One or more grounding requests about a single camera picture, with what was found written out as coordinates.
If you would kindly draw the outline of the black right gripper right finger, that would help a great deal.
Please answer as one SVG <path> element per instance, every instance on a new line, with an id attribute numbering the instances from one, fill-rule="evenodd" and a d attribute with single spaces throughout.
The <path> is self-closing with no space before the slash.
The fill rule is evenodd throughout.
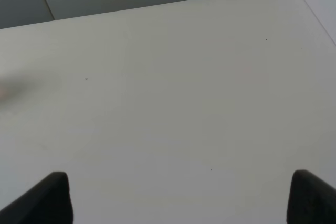
<path id="1" fill-rule="evenodd" d="M 295 171 L 286 222 L 335 224 L 335 188 L 307 170 Z"/>

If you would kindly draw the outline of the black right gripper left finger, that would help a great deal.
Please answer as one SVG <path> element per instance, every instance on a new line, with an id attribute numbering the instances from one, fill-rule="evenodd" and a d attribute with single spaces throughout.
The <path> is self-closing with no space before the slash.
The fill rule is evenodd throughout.
<path id="1" fill-rule="evenodd" d="M 52 172 L 1 209 L 1 223 L 73 223 L 68 176 Z"/>

